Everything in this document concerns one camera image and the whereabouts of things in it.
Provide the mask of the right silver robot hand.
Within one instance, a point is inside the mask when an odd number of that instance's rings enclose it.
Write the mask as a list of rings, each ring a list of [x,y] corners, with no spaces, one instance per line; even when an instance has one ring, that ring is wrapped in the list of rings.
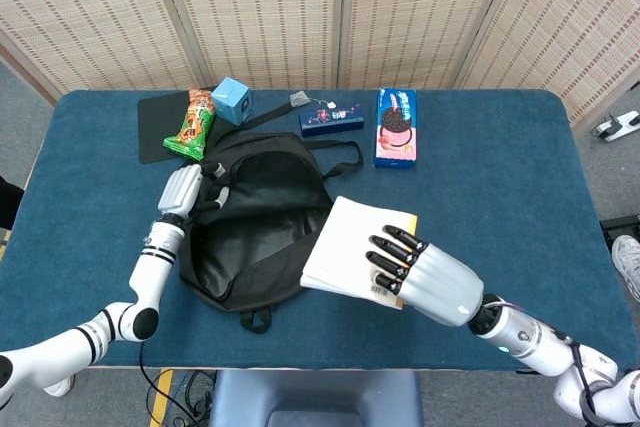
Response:
[[[484,283],[466,264],[432,243],[386,225],[366,259],[376,267],[376,286],[394,294],[435,322],[460,327],[480,311]]]

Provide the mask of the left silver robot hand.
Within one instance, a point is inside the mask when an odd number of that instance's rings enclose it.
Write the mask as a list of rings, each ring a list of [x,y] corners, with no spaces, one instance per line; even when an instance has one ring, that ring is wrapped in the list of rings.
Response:
[[[229,199],[229,187],[222,186],[213,194],[212,200],[207,200],[200,195],[204,179],[204,168],[199,163],[185,165],[174,171],[158,202],[159,221],[178,224],[221,210]]]

